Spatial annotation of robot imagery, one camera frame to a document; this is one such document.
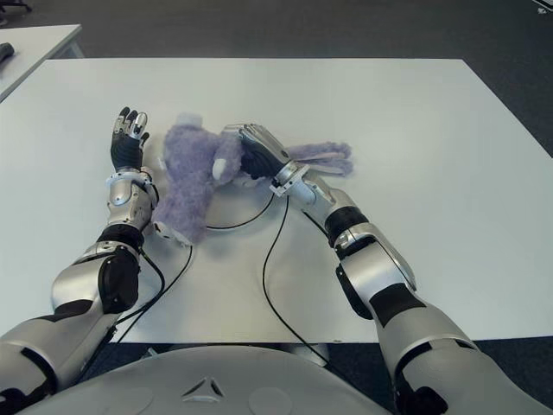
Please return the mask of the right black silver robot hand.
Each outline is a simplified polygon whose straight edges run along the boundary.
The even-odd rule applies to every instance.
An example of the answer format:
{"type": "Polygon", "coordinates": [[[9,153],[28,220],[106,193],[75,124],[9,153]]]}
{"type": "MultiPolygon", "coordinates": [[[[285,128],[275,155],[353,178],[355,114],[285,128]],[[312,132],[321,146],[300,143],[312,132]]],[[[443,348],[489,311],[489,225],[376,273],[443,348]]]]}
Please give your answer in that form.
{"type": "Polygon", "coordinates": [[[241,170],[252,179],[275,177],[291,161],[285,147],[260,124],[229,124],[222,133],[240,142],[241,170]]]}

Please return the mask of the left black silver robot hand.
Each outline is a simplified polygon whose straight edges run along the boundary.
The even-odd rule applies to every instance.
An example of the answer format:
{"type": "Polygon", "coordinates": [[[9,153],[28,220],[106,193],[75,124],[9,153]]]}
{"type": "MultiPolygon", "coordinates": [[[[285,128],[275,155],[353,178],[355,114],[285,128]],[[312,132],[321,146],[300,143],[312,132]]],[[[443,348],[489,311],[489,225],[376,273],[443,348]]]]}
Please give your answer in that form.
{"type": "Polygon", "coordinates": [[[143,166],[143,146],[149,138],[145,112],[124,107],[116,117],[111,134],[111,163],[116,172],[140,170],[143,166]]]}

